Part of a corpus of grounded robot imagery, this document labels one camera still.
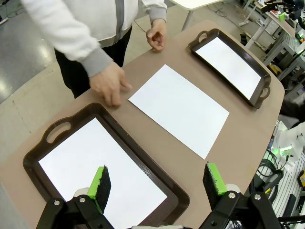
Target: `white sweatshirt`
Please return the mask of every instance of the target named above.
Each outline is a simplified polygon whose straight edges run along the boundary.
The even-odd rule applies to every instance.
[[[80,62],[88,76],[100,73],[112,59],[101,49],[130,28],[138,0],[21,0],[58,51]],[[141,0],[151,22],[166,17],[164,0]]]

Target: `brown tray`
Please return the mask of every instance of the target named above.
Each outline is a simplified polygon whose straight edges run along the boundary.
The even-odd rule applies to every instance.
[[[167,198],[140,225],[158,227],[173,224],[187,209],[188,195],[143,151],[142,148],[124,131],[114,118],[98,103],[93,103],[71,117],[63,118],[52,124],[44,133],[41,141],[24,157],[23,166],[42,197],[48,201],[62,197],[49,180],[39,161],[69,136],[97,118],[115,141],[140,169],[161,189]],[[52,143],[47,141],[49,134],[57,126],[70,123],[71,127],[60,133]]]
[[[200,41],[200,37],[206,35],[206,38]],[[247,99],[243,93],[241,93],[224,75],[222,75],[216,68],[214,68],[211,64],[208,63],[203,57],[197,54],[197,50],[211,42],[213,39],[218,37],[222,40],[227,46],[229,46],[236,54],[238,54],[245,62],[250,65],[254,71],[261,77],[254,93],[252,94],[250,99]],[[198,34],[197,38],[189,43],[189,48],[192,54],[197,57],[201,62],[209,66],[219,77],[221,77],[233,90],[235,90],[249,105],[260,108],[262,106],[263,101],[270,94],[270,82],[271,76],[269,73],[249,54],[247,53],[241,46],[239,46],[235,41],[233,41],[230,37],[224,34],[219,29],[212,29],[210,31],[202,31]],[[266,89],[266,94],[262,96],[264,89]]]

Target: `brown table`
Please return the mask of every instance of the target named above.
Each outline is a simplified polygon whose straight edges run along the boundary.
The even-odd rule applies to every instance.
[[[245,192],[265,153],[284,97],[281,83],[268,71],[272,75],[271,93],[260,109],[251,108],[212,70],[193,57],[187,48],[188,43],[200,31],[212,28],[219,27],[214,22],[204,21],[181,32],[174,39],[169,39],[162,53],[147,52],[124,66],[133,89],[122,95],[124,102],[119,109],[107,108],[130,136],[189,195],[190,205],[176,224],[194,229],[201,225],[211,211],[202,183],[205,163],[216,163],[225,183],[236,184]],[[172,67],[230,112],[206,160],[127,101],[164,64]],[[0,182],[32,228],[38,223],[45,201],[23,169],[23,157],[40,141],[53,122],[71,116],[93,102],[103,103],[89,90],[32,134],[0,168]],[[149,132],[150,137],[144,135],[144,131]]]

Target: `gray floor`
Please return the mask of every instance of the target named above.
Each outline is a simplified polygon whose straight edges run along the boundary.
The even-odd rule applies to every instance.
[[[168,0],[165,3],[173,6]],[[0,104],[56,61],[52,46],[22,8],[20,0],[10,0],[6,7],[10,18],[0,26]],[[137,18],[145,16],[141,2],[139,8]],[[7,13],[5,6],[1,6],[0,15],[5,18]]]

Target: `white paper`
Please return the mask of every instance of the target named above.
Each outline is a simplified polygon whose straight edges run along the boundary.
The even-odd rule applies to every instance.
[[[196,51],[250,100],[261,77],[218,37]]]
[[[96,118],[39,163],[66,201],[90,187],[98,167],[106,165],[112,187],[104,214],[115,229],[138,225],[167,197]]]
[[[229,115],[217,102],[167,65],[129,101],[203,159]]]

